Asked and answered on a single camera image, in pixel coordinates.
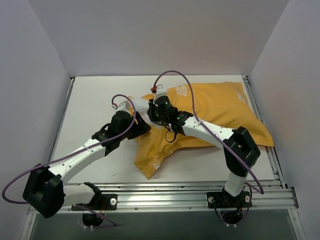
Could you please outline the white pillow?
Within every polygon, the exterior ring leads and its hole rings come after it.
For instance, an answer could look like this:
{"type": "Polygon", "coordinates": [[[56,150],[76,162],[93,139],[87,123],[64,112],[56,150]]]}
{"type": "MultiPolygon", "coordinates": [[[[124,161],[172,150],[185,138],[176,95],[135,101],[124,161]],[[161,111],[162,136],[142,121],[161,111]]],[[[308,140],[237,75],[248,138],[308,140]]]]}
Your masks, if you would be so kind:
{"type": "Polygon", "coordinates": [[[147,122],[150,120],[147,112],[149,109],[149,101],[144,98],[132,98],[131,101],[135,106],[135,110],[141,115],[141,117],[147,122]]]}

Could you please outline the yellow pillowcase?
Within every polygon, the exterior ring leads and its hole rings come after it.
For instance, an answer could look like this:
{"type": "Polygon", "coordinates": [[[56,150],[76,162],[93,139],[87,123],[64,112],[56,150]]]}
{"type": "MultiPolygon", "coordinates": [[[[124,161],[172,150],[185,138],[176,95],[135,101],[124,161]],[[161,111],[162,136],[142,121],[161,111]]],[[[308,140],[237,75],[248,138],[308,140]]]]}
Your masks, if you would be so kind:
{"type": "MultiPolygon", "coordinates": [[[[184,84],[168,89],[167,96],[178,110],[196,113],[201,120],[209,123],[231,129],[244,127],[253,139],[254,130],[262,131],[239,82],[194,83],[192,87],[184,84]]],[[[166,134],[165,128],[152,124],[148,133],[136,139],[138,150],[134,164],[147,178],[176,150],[210,146],[204,140],[181,134],[169,143],[165,139],[166,134]]]]}

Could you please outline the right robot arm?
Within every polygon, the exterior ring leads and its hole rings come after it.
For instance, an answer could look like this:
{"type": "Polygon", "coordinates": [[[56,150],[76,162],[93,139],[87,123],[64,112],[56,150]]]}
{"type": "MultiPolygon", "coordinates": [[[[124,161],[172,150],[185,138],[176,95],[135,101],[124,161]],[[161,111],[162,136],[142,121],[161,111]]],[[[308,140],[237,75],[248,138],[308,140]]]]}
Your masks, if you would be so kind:
{"type": "Polygon", "coordinates": [[[261,152],[246,128],[226,128],[201,120],[190,112],[172,106],[167,96],[150,99],[147,115],[151,122],[163,125],[175,135],[194,137],[224,151],[229,170],[222,193],[225,205],[232,207],[240,201],[240,193],[245,187],[248,175],[257,183],[257,192],[264,193],[261,183],[252,171],[261,152]]]}

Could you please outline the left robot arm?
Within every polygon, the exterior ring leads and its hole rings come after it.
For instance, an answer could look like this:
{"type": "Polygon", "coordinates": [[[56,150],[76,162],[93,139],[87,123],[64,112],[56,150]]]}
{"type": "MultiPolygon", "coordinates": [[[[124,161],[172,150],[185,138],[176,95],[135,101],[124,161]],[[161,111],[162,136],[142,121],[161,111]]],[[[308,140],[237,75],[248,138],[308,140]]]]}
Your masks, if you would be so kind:
{"type": "Polygon", "coordinates": [[[22,197],[44,218],[55,215],[62,207],[74,205],[98,210],[103,206],[103,194],[93,183],[67,183],[84,168],[106,157],[120,146],[124,139],[135,139],[151,130],[140,114],[117,111],[110,123],[84,143],[70,157],[52,161],[49,166],[37,165],[30,172],[22,197]]]}

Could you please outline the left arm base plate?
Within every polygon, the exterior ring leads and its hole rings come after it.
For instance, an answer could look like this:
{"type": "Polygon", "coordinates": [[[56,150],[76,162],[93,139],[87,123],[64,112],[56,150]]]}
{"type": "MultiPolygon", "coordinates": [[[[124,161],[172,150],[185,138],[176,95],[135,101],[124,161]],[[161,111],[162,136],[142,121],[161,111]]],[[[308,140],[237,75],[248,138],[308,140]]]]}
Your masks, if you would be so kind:
{"type": "Polygon", "coordinates": [[[115,193],[102,193],[99,196],[94,196],[90,203],[73,205],[72,211],[81,211],[81,207],[88,208],[93,211],[114,211],[117,209],[118,195],[115,193]]]}

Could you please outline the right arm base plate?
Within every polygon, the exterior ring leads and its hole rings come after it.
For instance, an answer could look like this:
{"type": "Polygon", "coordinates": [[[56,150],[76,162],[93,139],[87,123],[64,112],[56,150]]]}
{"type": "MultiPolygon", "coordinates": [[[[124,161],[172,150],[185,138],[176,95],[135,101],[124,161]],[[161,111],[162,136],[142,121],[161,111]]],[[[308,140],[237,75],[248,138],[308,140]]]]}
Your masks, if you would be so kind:
{"type": "Polygon", "coordinates": [[[217,209],[237,209],[251,207],[250,193],[242,191],[238,196],[233,197],[224,191],[207,192],[207,205],[209,208],[217,209]]]}

